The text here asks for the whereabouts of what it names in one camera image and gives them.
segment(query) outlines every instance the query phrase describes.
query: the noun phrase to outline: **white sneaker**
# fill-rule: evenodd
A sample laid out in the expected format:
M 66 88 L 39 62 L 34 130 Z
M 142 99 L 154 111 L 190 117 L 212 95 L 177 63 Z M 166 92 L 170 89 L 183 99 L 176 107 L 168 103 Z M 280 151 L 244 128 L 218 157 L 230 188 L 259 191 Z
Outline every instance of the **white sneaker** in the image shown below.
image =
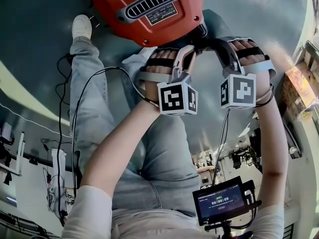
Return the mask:
M 92 34 L 92 24 L 88 16 L 78 15 L 75 17 L 72 25 L 72 37 L 84 36 L 91 39 Z

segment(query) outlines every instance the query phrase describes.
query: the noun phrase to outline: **black strap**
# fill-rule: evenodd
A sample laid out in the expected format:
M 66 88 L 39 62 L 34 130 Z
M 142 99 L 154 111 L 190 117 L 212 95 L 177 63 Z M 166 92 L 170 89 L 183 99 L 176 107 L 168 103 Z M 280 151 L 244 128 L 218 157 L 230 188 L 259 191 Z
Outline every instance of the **black strap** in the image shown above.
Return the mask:
M 158 101 L 153 101 L 153 100 L 148 99 L 148 98 L 144 98 L 144 100 L 145 100 L 146 102 L 151 103 L 152 105 L 153 105 L 153 104 L 156 104 L 157 106 L 160 106 L 160 103 L 159 103 Z
M 236 51 L 238 59 L 248 57 L 250 55 L 263 55 L 263 52 L 259 47 L 246 48 L 243 50 Z
M 145 66 L 167 66 L 173 68 L 174 59 L 170 58 L 150 58 Z

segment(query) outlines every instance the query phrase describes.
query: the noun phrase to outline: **hand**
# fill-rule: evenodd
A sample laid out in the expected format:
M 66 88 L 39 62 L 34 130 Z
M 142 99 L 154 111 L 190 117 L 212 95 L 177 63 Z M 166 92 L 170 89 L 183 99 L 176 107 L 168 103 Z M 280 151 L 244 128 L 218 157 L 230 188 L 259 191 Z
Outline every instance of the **hand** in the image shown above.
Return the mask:
M 151 58 L 175 59 L 176 55 L 177 52 L 174 50 L 161 50 L 159 53 L 153 53 Z M 147 66 L 146 71 L 150 73 L 171 74 L 172 68 L 166 66 Z M 157 84 L 157 82 L 145 82 L 146 98 L 155 102 L 159 101 L 159 91 Z
M 230 43 L 234 50 L 243 50 L 246 48 L 258 47 L 254 42 L 246 41 L 233 41 Z M 255 64 L 258 62 L 265 61 L 264 55 L 251 55 L 239 59 L 242 66 Z M 259 72 L 256 74 L 256 95 L 257 97 L 263 96 L 269 90 L 270 77 L 269 72 Z

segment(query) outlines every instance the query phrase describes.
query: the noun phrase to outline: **knee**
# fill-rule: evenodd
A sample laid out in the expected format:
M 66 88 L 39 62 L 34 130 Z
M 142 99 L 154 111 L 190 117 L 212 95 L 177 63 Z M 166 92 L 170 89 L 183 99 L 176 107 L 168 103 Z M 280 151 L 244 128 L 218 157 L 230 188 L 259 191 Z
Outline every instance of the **knee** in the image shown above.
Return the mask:
M 157 125 L 159 130 L 167 135 L 186 135 L 183 120 L 178 116 L 161 115 L 158 118 Z

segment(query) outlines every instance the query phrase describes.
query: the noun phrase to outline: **vent grille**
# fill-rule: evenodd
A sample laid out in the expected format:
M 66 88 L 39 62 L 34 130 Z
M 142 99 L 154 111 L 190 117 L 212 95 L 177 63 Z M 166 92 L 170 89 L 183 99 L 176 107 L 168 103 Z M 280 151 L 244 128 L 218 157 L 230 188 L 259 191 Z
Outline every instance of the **vent grille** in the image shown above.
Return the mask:
M 131 19 L 140 18 L 152 10 L 162 7 L 172 1 L 175 0 L 140 0 L 127 8 L 127 17 Z

